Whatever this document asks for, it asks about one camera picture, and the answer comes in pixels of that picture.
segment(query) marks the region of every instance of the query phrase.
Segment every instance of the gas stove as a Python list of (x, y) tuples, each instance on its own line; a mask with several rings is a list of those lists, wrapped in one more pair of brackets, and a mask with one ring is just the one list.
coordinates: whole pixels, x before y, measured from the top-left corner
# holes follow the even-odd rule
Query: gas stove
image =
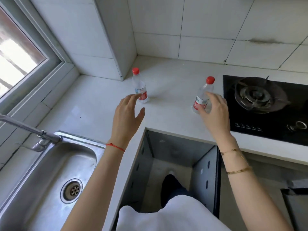
[(308, 146), (308, 85), (223, 76), (231, 131)]

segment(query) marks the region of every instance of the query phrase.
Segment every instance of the white countertop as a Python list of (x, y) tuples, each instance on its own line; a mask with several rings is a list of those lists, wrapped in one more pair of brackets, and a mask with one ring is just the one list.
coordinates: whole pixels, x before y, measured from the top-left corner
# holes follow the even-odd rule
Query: white countertop
[[(221, 95), (223, 95), (224, 74), (263, 78), (269, 75), (269, 79), (273, 81), (308, 85), (306, 73), (270, 69), (144, 56), (138, 56), (134, 66), (139, 67), (141, 71), (150, 100), (145, 104), (138, 102), (136, 105), (136, 112), (139, 112), (141, 107), (146, 108), (145, 118), (124, 154), (103, 230), (109, 230), (112, 225), (122, 191), (146, 129), (214, 143), (200, 116), (192, 111), (196, 92), (205, 83), (207, 76), (215, 77), (214, 92)], [(107, 142), (111, 134), (115, 108), (121, 98), (130, 93), (134, 93), (131, 76), (125, 81), (115, 81), (82, 75), (42, 121), (39, 128), (49, 132), (61, 130)], [(232, 134), (243, 151), (308, 165), (308, 147), (237, 132)], [(29, 152), (27, 154), (29, 156), (23, 154), (23, 158), (32, 162), (35, 155)]]

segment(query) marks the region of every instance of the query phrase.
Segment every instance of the faucet spout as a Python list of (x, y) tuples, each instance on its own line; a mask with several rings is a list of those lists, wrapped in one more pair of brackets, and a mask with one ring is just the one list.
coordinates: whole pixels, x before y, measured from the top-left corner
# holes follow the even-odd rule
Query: faucet spout
[(39, 130), (37, 128), (34, 128), (32, 126), (29, 126), (23, 122), (20, 122), (18, 120), (15, 120), (14, 118), (0, 114), (0, 121), (6, 122), (10, 125), (16, 126), (18, 128), (24, 129), (26, 131), (32, 132), (34, 134), (37, 134), (38, 137), (41, 139), (50, 140), (52, 143), (58, 143), (61, 141), (61, 137), (55, 134), (51, 134), (42, 130)]

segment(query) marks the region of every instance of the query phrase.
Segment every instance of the drain strainer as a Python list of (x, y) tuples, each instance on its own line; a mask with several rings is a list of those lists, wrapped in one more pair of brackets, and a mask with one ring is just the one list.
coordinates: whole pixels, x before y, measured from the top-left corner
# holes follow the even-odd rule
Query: drain strainer
[(61, 200), (64, 203), (72, 203), (76, 201), (82, 191), (82, 183), (79, 179), (71, 179), (64, 184), (61, 190)]

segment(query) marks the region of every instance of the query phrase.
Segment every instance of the dark pants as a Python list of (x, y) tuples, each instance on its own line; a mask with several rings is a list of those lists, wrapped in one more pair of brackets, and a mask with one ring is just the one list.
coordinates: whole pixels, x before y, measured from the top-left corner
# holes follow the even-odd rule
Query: dark pants
[(191, 196), (190, 193), (179, 183), (175, 176), (169, 174), (165, 177), (161, 192), (160, 192), (160, 203), (164, 208), (167, 202), (177, 195)]

